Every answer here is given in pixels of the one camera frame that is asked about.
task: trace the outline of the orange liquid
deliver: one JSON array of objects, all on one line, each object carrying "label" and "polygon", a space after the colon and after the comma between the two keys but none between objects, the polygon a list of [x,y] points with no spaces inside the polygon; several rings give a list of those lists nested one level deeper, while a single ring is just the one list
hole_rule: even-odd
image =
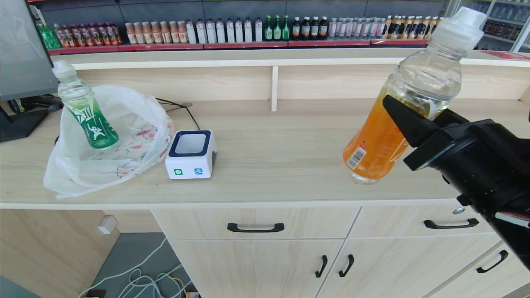
[{"label": "orange liquid", "polygon": [[[386,87],[383,87],[365,124],[342,153],[345,165],[353,173],[368,179],[386,176],[409,145],[383,107],[383,98],[387,94]],[[364,150],[366,153],[360,161],[354,159],[353,163],[358,163],[353,168],[349,161],[359,148],[360,152]]]}]

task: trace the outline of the drawer handle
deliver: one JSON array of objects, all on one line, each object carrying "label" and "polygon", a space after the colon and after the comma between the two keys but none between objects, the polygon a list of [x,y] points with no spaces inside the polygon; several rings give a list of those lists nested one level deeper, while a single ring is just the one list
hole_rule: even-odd
[{"label": "drawer handle", "polygon": [[354,261],[355,261],[354,256],[353,255],[348,255],[348,268],[346,268],[346,271],[344,271],[344,272],[342,272],[342,270],[339,271],[339,277],[345,277],[346,274],[348,274],[348,271],[350,270],[351,265],[354,264]]},{"label": "drawer handle", "polygon": [[497,266],[498,264],[502,263],[502,261],[506,260],[506,258],[508,257],[508,252],[506,250],[504,250],[504,249],[501,250],[499,252],[499,254],[500,254],[500,260],[497,263],[495,263],[493,266],[491,266],[488,269],[482,269],[482,267],[479,267],[479,268],[476,269],[476,271],[478,273],[486,273],[486,272],[490,271],[491,269],[495,268],[495,266]]},{"label": "drawer handle", "polygon": [[324,272],[324,268],[326,268],[326,265],[328,264],[328,257],[326,255],[322,256],[322,268],[320,268],[320,272],[315,272],[315,277],[320,278],[322,276],[322,273]]},{"label": "drawer handle", "polygon": [[424,221],[425,227],[429,229],[463,229],[465,227],[474,227],[479,224],[479,221],[476,218],[470,218],[467,220],[469,224],[465,225],[437,225],[433,221]]},{"label": "drawer handle", "polygon": [[237,227],[236,223],[229,223],[226,227],[230,232],[234,233],[278,233],[283,230],[285,230],[285,226],[283,223],[276,223],[274,224],[274,227],[269,230],[241,230]]}]

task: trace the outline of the orange juice bottle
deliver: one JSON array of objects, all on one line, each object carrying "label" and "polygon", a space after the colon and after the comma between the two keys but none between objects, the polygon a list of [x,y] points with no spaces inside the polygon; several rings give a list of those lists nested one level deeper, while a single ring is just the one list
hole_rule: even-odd
[{"label": "orange juice bottle", "polygon": [[373,184],[390,172],[408,146],[383,107],[390,95],[426,118],[434,119],[458,95],[460,60],[483,36],[486,15],[461,7],[432,34],[429,46],[401,61],[383,85],[368,119],[342,153],[354,181]]}]

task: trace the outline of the monitor stand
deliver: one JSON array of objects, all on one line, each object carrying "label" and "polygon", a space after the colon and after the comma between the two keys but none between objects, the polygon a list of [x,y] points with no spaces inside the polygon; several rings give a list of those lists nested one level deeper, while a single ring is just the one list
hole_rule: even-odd
[{"label": "monitor stand", "polygon": [[47,115],[48,109],[8,116],[0,107],[0,143],[28,137]]}]

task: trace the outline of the white plastic bag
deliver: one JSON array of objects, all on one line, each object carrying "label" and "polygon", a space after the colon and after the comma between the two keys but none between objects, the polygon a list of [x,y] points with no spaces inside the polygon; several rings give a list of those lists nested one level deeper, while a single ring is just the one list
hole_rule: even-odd
[{"label": "white plastic bag", "polygon": [[44,175],[44,186],[57,198],[75,197],[125,182],[164,160],[173,122],[157,100],[132,89],[98,86],[96,100],[119,135],[114,150],[88,144],[83,128],[65,108],[60,137]]}]

